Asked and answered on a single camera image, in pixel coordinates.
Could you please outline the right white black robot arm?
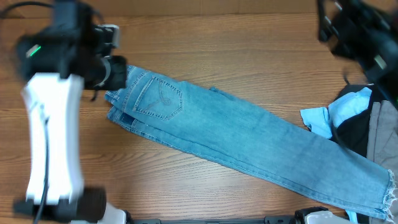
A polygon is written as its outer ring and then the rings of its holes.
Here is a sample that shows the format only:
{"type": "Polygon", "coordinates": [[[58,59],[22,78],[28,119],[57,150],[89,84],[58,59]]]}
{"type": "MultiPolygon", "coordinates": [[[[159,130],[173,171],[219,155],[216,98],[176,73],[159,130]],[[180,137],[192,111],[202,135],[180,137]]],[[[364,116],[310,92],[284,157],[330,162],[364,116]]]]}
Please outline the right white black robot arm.
{"type": "Polygon", "coordinates": [[[363,1],[335,1],[333,17],[317,0],[318,40],[337,57],[359,63],[370,83],[397,107],[397,14],[363,1]]]}

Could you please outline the blue denim jeans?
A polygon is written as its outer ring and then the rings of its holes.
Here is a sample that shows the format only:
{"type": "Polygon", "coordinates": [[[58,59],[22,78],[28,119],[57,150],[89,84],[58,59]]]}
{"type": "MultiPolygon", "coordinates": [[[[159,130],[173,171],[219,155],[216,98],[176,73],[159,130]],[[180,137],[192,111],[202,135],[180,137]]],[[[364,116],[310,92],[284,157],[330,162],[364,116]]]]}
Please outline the blue denim jeans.
{"type": "Polygon", "coordinates": [[[391,170],[217,88],[129,66],[109,120],[182,152],[313,200],[392,221],[391,170]]]}

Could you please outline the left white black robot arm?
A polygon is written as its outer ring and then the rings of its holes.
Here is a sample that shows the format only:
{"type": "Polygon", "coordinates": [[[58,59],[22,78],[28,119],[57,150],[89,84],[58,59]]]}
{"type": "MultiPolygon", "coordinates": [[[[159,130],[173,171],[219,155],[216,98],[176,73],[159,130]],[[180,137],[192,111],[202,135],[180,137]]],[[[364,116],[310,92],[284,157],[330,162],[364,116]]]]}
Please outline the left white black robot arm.
{"type": "Polygon", "coordinates": [[[55,1],[53,21],[17,43],[22,97],[29,119],[31,170],[25,199],[14,211],[35,222],[129,223],[101,187],[86,187],[79,158],[79,111],[84,90],[126,86],[127,65],[113,56],[119,27],[95,24],[95,10],[80,1],[55,1]]]}

